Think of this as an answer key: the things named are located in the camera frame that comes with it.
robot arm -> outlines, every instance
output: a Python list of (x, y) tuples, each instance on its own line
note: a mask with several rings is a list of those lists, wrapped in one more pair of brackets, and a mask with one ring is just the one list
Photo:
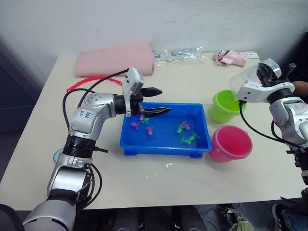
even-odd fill
[(92, 153), (104, 151), (95, 144), (107, 119), (117, 114), (152, 117), (170, 110), (165, 107), (146, 110), (142, 106), (143, 97), (155, 96), (162, 91), (142, 89), (143, 84), (142, 75), (131, 67), (123, 81), (123, 95), (92, 93), (85, 97), (72, 116), (66, 144), (48, 183), (48, 199), (24, 220), (26, 231), (73, 230), (76, 211), (83, 209), (91, 199), (88, 194), (94, 177)]
[[(290, 148), (287, 153), (294, 154), (295, 166), (301, 168), (303, 181), (308, 185), (308, 105), (293, 95), (295, 87), (287, 78), (295, 67), (295, 64), (289, 64), (289, 70), (280, 77), (269, 65), (259, 63), (257, 76), (260, 83), (246, 81), (238, 90), (237, 98), (242, 102), (270, 103), (269, 110), (282, 138), (296, 145), (286, 143)], [(307, 188), (302, 195), (307, 204)]]

pink bucket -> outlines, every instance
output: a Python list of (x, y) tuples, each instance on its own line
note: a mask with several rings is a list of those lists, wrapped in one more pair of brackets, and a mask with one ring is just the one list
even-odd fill
[(244, 130), (235, 126), (218, 128), (212, 139), (210, 156), (218, 162), (246, 158), (252, 151), (252, 141)]

red cord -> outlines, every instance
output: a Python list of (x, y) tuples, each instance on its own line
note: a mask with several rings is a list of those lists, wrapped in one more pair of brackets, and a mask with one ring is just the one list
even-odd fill
[[(92, 76), (92, 77), (89, 77), (89, 78), (85, 78), (85, 79), (75, 83), (73, 86), (69, 87), (68, 89), (66, 89), (66, 92), (69, 92), (70, 90), (75, 89), (75, 88), (79, 87), (80, 85), (82, 85), (84, 83), (94, 81), (94, 80), (99, 80), (99, 79), (102, 79), (104, 77), (106, 77), (106, 76)], [(108, 80), (122, 86), (122, 82), (120, 80), (117, 80), (115, 78), (109, 78)]]

plastic bag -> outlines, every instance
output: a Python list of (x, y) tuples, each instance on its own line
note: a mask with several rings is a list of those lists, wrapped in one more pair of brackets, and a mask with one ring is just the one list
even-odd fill
[[(282, 72), (277, 63), (275, 63), (272, 59), (262, 60), (261, 63), (268, 65), (277, 77), (280, 77)], [(233, 94), (236, 96), (240, 87), (248, 80), (259, 83), (259, 77), (257, 76), (258, 64), (242, 71), (241, 73), (233, 76), (230, 80), (230, 89)]]
[(203, 63), (205, 60), (202, 53), (202, 47), (154, 51), (154, 57), (155, 66), (199, 64)]

white wall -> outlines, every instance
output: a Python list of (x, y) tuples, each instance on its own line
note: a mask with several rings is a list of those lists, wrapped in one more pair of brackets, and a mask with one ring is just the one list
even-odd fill
[(0, 39), (41, 86), (61, 54), (149, 39), (280, 60), (307, 30), (307, 0), (0, 0)]

